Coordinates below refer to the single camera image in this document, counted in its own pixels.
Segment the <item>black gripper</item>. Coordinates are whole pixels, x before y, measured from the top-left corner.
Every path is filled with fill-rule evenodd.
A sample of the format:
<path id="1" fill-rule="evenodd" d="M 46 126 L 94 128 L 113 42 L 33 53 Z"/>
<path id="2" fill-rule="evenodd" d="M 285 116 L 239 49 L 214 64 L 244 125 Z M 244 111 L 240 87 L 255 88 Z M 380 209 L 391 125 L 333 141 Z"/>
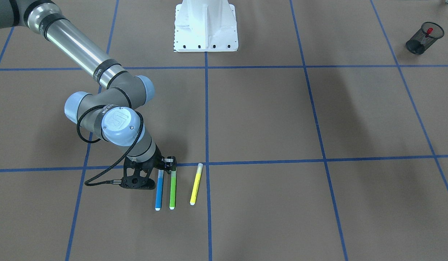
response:
<path id="1" fill-rule="evenodd" d="M 153 169 L 164 171 L 176 171 L 177 160 L 174 156 L 163 157 L 159 147 L 155 146 L 155 152 L 153 156 L 148 160 L 148 171 Z"/>

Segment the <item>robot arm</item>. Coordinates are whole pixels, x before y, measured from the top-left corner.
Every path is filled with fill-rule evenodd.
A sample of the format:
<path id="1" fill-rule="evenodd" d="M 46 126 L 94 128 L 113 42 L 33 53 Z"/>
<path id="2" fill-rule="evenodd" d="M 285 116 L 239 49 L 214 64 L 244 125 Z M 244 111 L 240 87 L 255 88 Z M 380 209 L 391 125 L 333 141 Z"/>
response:
<path id="1" fill-rule="evenodd" d="M 90 151 L 82 156 L 83 143 L 72 123 L 63 116 L 64 96 L 81 84 L 90 84 L 81 69 L 71 70 L 64 63 L 57 69 L 23 68 L 23 60 L 43 55 L 43 61 L 56 62 L 59 55 L 48 42 L 29 34 L 22 50 L 13 55 L 10 68 L 2 66 L 13 29 L 0 29 L 0 174 L 38 171 L 99 170 L 89 163 Z"/>

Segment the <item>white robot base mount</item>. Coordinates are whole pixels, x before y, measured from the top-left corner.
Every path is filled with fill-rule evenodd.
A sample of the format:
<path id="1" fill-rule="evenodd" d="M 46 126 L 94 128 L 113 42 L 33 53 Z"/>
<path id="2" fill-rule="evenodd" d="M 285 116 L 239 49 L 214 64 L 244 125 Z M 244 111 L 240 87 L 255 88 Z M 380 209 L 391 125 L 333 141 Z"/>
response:
<path id="1" fill-rule="evenodd" d="M 183 0 L 175 6 L 174 52 L 235 52 L 237 14 L 227 0 Z"/>

